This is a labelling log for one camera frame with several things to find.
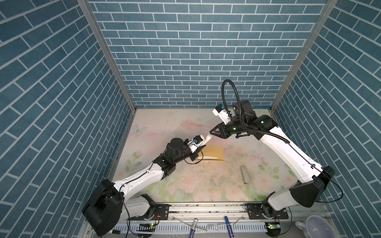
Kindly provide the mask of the white glue stick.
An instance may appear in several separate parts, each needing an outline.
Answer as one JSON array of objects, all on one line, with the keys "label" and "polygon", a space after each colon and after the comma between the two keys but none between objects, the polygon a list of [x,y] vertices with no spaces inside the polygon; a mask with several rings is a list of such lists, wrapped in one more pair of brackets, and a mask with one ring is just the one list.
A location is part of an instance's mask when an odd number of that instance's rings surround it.
[{"label": "white glue stick", "polygon": [[208,134],[204,139],[203,142],[209,141],[213,136],[211,134]]}]

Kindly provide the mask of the brown kraft envelope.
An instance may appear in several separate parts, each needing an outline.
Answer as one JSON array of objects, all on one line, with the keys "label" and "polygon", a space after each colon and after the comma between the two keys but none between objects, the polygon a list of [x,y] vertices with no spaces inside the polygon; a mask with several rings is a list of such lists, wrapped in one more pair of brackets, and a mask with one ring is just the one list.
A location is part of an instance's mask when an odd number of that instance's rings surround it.
[{"label": "brown kraft envelope", "polygon": [[206,146],[199,153],[196,161],[213,160],[213,161],[224,161],[224,147],[223,146]]}]

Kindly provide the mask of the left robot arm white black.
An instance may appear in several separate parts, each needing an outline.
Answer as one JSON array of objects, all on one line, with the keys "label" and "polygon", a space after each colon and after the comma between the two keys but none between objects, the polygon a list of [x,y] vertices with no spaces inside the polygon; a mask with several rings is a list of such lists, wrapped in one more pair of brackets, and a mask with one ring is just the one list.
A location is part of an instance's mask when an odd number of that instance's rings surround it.
[{"label": "left robot arm white black", "polygon": [[169,176],[177,163],[187,158],[194,161],[210,139],[211,135],[197,135],[192,140],[174,138],[147,168],[121,180],[103,180],[82,208],[82,214],[95,233],[101,237],[119,221],[129,218],[150,218],[156,203],[146,194],[136,199],[132,196]]}]

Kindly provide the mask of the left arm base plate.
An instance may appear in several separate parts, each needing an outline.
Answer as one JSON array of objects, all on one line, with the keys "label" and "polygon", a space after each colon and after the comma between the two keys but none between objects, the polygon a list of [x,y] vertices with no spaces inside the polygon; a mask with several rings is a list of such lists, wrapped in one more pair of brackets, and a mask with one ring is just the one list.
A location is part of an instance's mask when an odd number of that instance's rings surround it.
[{"label": "left arm base plate", "polygon": [[140,217],[141,220],[168,220],[169,204],[151,205],[148,211]]}]

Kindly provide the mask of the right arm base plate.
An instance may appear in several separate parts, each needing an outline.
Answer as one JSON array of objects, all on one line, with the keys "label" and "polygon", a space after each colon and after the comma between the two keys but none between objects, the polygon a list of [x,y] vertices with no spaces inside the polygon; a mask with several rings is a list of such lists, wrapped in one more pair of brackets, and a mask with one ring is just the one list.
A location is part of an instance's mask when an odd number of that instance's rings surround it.
[{"label": "right arm base plate", "polygon": [[259,220],[259,219],[279,219],[279,220],[287,220],[289,219],[289,215],[286,209],[282,209],[279,211],[274,210],[267,204],[263,204],[260,202],[255,203],[246,203],[244,204],[244,209],[247,211],[249,215],[249,219],[251,220]]}]

